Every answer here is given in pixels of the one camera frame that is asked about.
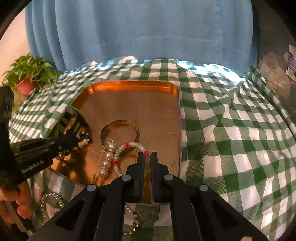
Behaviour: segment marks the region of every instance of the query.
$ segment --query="curtain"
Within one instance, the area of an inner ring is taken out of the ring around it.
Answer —
[[[252,43],[250,0],[33,0],[33,56],[59,70],[133,55],[221,64],[244,74]]]

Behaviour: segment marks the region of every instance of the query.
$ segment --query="tray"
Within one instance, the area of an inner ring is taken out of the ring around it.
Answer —
[[[88,185],[103,149],[100,131],[114,120],[125,119],[139,129],[140,142],[148,152],[156,151],[159,163],[166,165],[171,174],[178,175],[181,126],[178,93],[177,86],[161,81],[112,81],[85,88],[72,106],[79,110],[90,127],[93,152],[88,149],[80,151],[75,157],[77,162],[65,167],[54,159],[51,168],[80,185]],[[135,136],[131,128],[118,128],[109,134],[107,140],[112,138],[116,146],[120,146],[133,141]],[[137,150],[120,158],[121,172],[124,174],[136,159]],[[110,168],[103,185],[116,177]],[[144,186],[143,202],[152,203],[150,172],[145,177]]]

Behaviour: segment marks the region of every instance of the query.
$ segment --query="potted plant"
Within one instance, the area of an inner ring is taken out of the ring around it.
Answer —
[[[61,72],[43,61],[44,58],[33,57],[30,53],[15,60],[11,70],[7,70],[2,81],[3,85],[9,85],[12,90],[18,89],[22,95],[28,95],[35,87],[42,88],[58,79]]]

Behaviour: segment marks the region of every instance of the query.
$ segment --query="green and white checkered tablecloth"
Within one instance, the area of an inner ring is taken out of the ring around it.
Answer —
[[[270,240],[282,235],[296,209],[296,127],[256,68],[246,78],[219,65],[172,59],[106,61],[64,73],[48,90],[34,90],[10,122],[12,142],[47,137],[66,106],[101,81],[169,81],[179,87],[181,162],[186,183],[205,183]],[[70,201],[82,187],[46,169],[30,181],[33,222],[39,201],[52,190]],[[55,206],[48,200],[48,210]],[[128,204],[142,227],[125,240],[173,240],[167,205]],[[131,229],[127,213],[124,228]]]

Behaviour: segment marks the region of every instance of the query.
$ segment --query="flower pot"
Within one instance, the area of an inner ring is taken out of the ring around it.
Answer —
[[[28,76],[26,76],[21,82],[18,83],[16,88],[22,95],[27,96],[35,88],[35,84],[29,81]]]

